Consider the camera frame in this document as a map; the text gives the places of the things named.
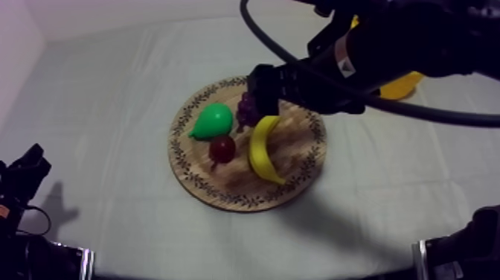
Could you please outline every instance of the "round wooden tray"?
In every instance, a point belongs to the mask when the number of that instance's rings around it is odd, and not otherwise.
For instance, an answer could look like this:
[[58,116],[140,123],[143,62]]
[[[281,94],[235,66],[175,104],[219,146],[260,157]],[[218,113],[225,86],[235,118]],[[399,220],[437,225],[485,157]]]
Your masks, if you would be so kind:
[[258,177],[248,161],[253,128],[237,133],[234,119],[231,137],[237,152],[227,165],[212,171],[209,142],[188,137],[206,105],[220,102],[236,115],[237,103],[246,91],[246,78],[233,77],[206,86],[191,96],[179,110],[170,128],[169,160],[181,185],[210,206],[229,211],[262,211],[298,196],[319,175],[326,154],[326,132],[321,116],[280,101],[281,119],[268,137],[269,158],[285,185]]

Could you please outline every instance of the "white wall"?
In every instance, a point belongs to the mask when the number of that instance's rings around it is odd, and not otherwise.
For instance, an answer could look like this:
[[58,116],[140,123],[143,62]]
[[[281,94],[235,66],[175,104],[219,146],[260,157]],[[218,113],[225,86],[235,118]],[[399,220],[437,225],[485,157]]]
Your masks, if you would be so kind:
[[[63,40],[138,23],[240,16],[240,0],[26,0],[48,40]],[[292,0],[251,0],[253,14],[304,14]]]
[[24,0],[0,1],[0,127],[45,48]]

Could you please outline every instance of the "table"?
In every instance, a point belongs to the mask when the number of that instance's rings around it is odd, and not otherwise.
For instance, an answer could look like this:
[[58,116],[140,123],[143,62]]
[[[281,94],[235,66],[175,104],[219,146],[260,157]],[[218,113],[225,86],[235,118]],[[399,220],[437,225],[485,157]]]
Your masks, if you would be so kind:
[[[327,22],[256,16],[294,54]],[[97,271],[149,279],[337,279],[408,266],[410,244],[459,230],[500,202],[498,130],[369,109],[325,116],[327,159],[287,206],[219,211],[192,198],[167,158],[170,122],[214,81],[274,57],[237,17],[140,25],[51,43],[0,132],[0,159],[34,142],[53,165],[33,204],[48,238],[97,252]],[[499,83],[426,78],[408,101],[498,112]],[[23,227],[44,226],[27,214]]]

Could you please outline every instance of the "wire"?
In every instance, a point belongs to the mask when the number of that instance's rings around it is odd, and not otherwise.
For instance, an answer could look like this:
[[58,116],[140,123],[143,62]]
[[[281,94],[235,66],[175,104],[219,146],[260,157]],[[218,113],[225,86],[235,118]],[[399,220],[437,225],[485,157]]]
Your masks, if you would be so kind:
[[42,233],[31,233],[31,232],[27,232],[25,230],[22,230],[22,229],[18,229],[17,232],[21,232],[21,233],[24,233],[26,235],[31,235],[31,236],[42,236],[42,235],[46,235],[48,232],[51,231],[51,228],[52,228],[52,220],[51,218],[48,216],[47,212],[45,212],[45,210],[41,209],[40,207],[36,207],[36,206],[26,206],[25,210],[37,210],[38,212],[42,213],[45,218],[47,219],[47,229],[42,232]]
[[277,44],[271,37],[269,37],[260,27],[255,23],[250,16],[247,4],[249,0],[240,1],[240,12],[246,25],[250,31],[273,53],[280,57],[284,62],[291,63],[299,67],[309,74],[313,74],[323,82],[328,83],[340,94],[346,98],[351,98],[360,101],[367,106],[379,109],[385,112],[391,112],[406,117],[418,118],[425,121],[433,121],[442,124],[463,125],[468,127],[500,127],[500,115],[487,115],[475,114],[471,112],[457,112],[444,109],[435,109],[425,106],[418,106],[413,104],[400,103],[396,101],[387,101],[372,95],[366,95],[362,92],[357,92],[348,88],[321,72],[315,70],[313,67],[302,63],[296,57],[291,55],[287,50]]

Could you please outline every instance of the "toy banana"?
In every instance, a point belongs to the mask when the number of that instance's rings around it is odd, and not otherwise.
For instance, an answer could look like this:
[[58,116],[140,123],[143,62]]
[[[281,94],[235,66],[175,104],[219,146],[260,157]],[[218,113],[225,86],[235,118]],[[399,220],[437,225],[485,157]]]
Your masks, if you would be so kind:
[[250,165],[260,178],[284,185],[285,179],[276,174],[266,149],[267,136],[279,120],[277,115],[267,115],[259,121],[250,138],[249,158]]

